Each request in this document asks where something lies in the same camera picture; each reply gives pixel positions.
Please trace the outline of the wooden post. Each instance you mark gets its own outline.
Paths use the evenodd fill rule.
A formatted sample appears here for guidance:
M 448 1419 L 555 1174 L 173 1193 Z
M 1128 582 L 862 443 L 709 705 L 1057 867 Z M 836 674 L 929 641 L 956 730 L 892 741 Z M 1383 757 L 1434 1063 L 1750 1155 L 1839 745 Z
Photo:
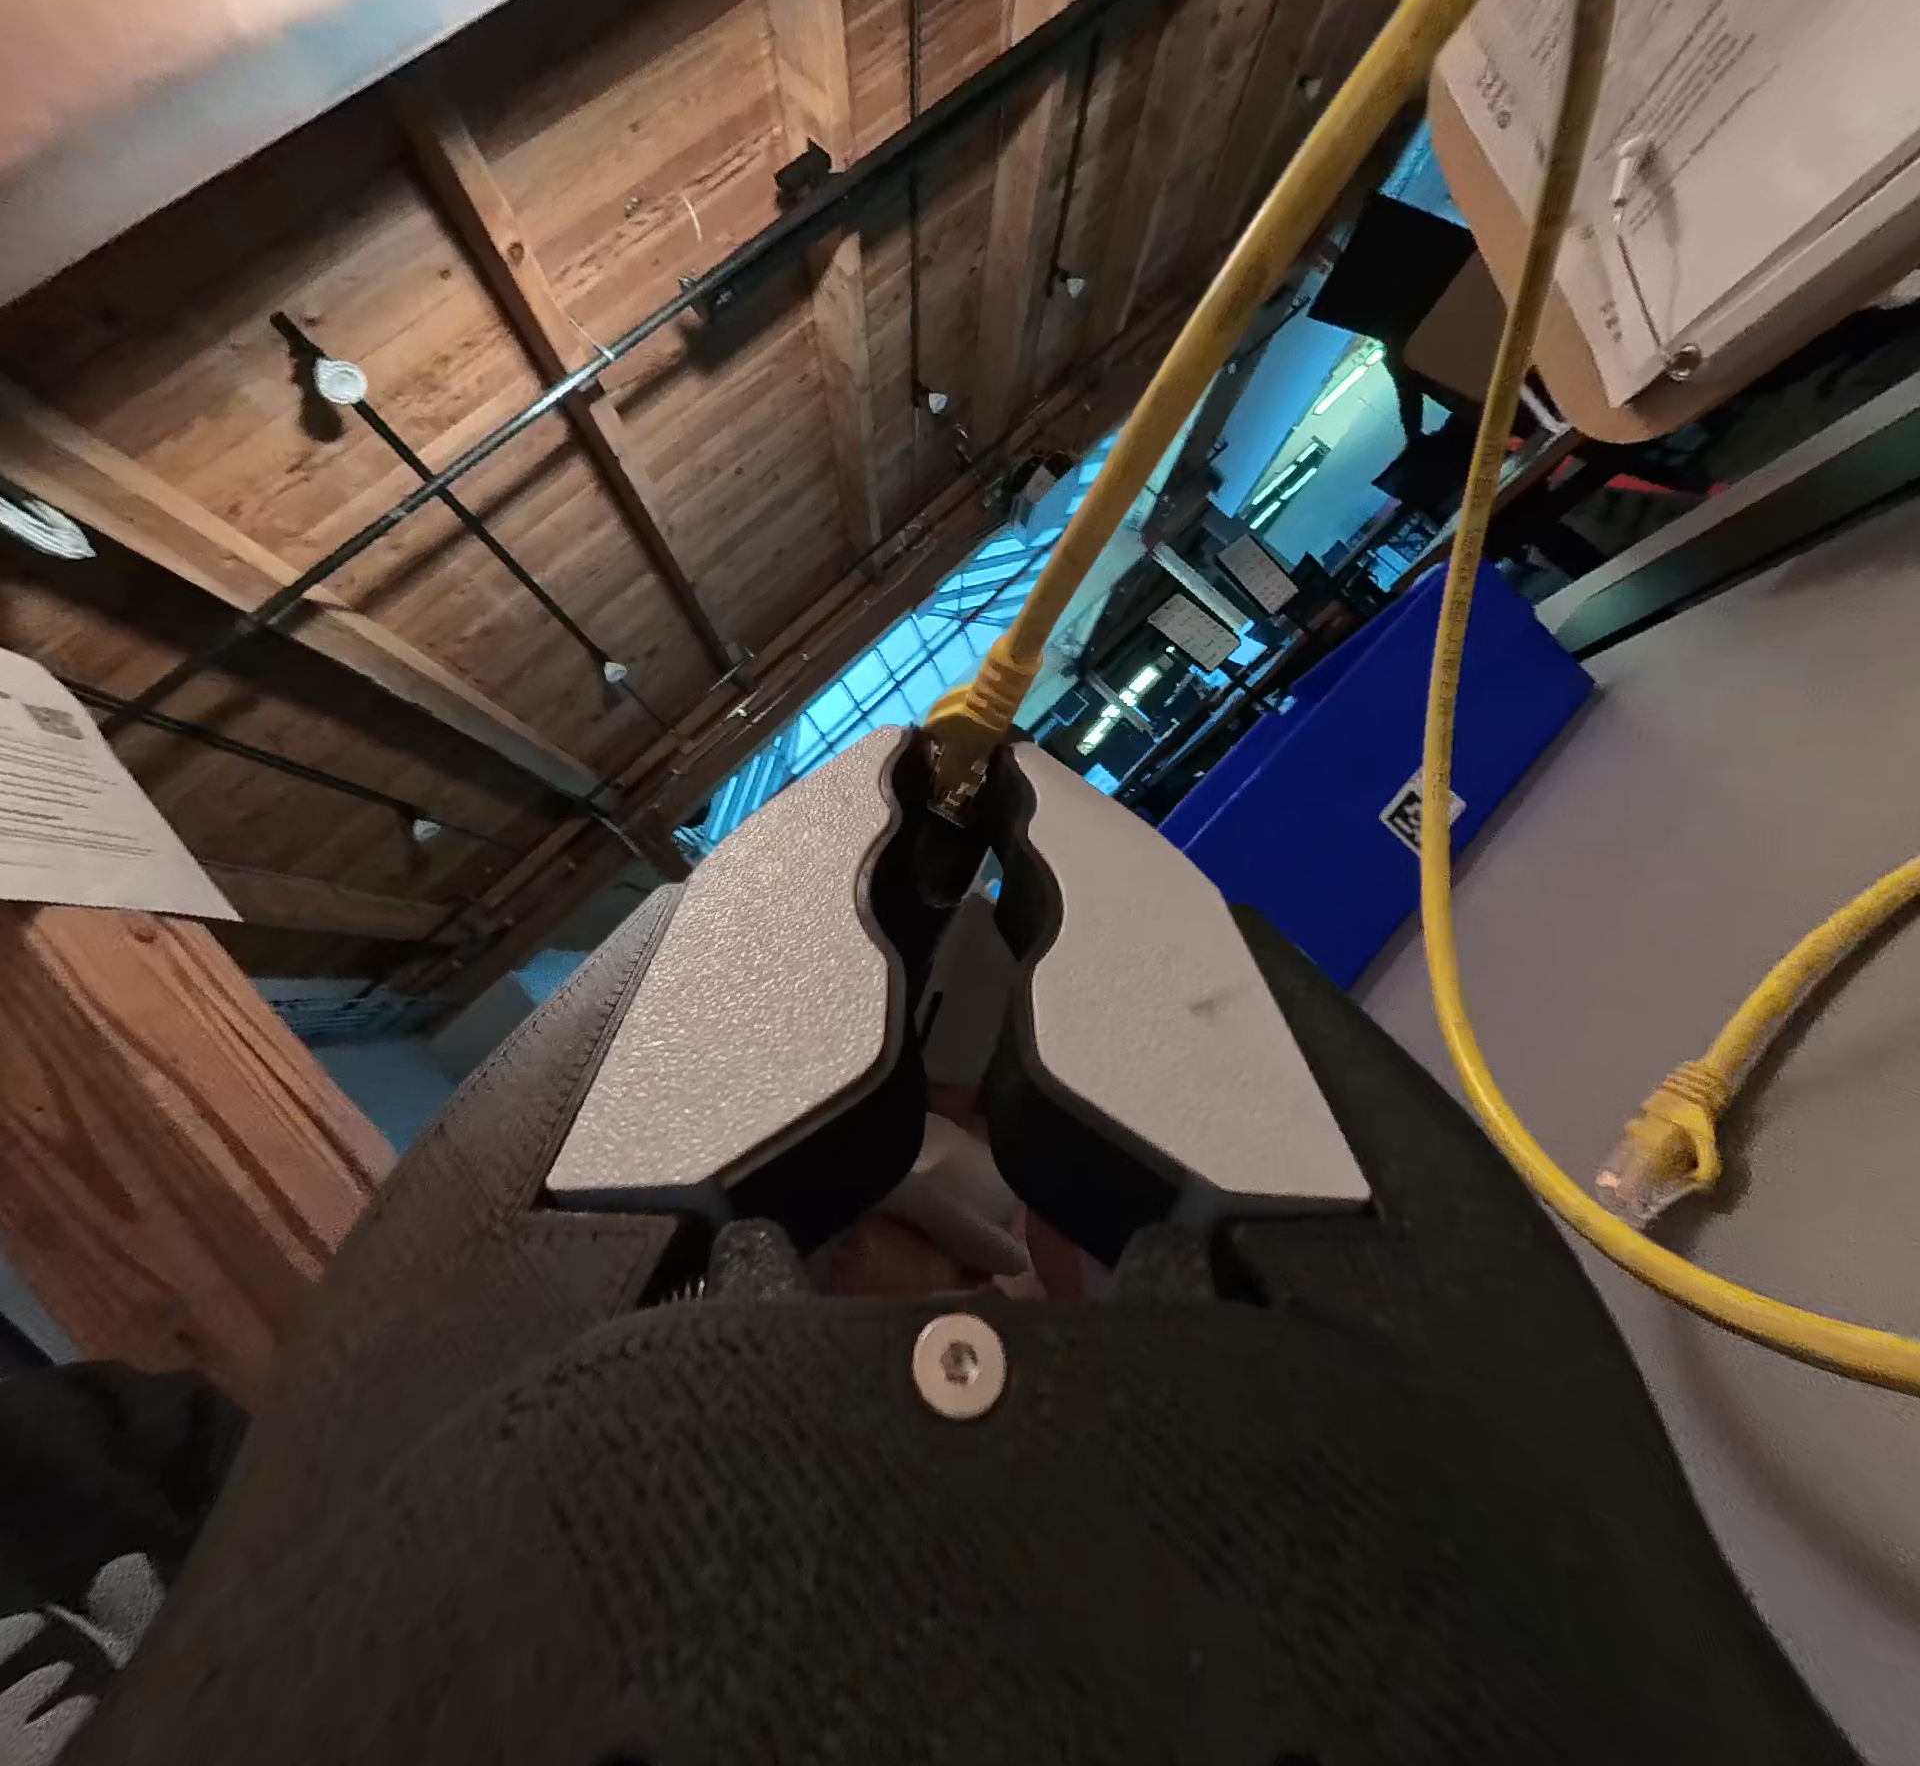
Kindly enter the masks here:
M 77 1354 L 256 1413 L 392 1168 L 204 924 L 4 906 L 4 1256 Z

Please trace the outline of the person's dark printed clothing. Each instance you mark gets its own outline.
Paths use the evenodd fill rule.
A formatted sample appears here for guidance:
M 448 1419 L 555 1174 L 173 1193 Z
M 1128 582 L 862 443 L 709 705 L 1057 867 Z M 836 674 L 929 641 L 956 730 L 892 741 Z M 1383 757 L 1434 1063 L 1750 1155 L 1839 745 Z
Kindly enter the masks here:
M 57 1763 L 150 1635 L 249 1413 L 124 1362 L 4 1380 L 4 1762 Z

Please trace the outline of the blue plastic bin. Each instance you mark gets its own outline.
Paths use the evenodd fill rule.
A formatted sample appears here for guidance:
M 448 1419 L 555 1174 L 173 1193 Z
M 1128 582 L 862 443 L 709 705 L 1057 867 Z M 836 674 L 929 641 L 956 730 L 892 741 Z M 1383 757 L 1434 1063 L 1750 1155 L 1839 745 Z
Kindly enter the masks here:
M 1221 894 L 1356 989 L 1418 910 L 1426 676 L 1448 576 L 1426 573 L 1309 669 L 1163 818 Z M 1584 712 L 1590 672 L 1489 568 L 1455 692 L 1454 853 Z

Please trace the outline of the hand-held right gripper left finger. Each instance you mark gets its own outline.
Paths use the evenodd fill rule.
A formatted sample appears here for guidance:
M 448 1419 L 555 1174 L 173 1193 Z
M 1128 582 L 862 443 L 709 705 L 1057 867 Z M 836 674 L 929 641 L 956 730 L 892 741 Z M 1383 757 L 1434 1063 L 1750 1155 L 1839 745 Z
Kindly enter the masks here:
M 541 1184 L 561 1210 L 766 1218 L 820 1251 L 922 1154 L 926 1074 L 879 867 L 908 730 L 878 730 L 688 879 Z

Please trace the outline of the paper notice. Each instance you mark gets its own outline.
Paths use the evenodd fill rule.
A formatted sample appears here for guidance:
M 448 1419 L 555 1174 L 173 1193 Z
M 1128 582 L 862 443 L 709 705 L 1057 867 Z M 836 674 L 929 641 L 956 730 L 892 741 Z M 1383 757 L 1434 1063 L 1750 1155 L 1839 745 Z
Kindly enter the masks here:
M 239 920 L 77 695 L 4 654 L 4 900 Z

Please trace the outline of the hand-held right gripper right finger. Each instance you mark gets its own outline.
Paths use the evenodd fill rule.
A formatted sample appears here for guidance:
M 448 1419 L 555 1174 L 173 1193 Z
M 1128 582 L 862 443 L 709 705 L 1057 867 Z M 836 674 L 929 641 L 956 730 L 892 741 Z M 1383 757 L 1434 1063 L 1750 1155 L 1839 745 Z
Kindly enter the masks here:
M 984 811 L 1014 985 L 981 1108 L 1019 1205 L 1101 1266 L 1143 1227 L 1369 1213 L 1221 890 L 1027 741 L 995 754 Z

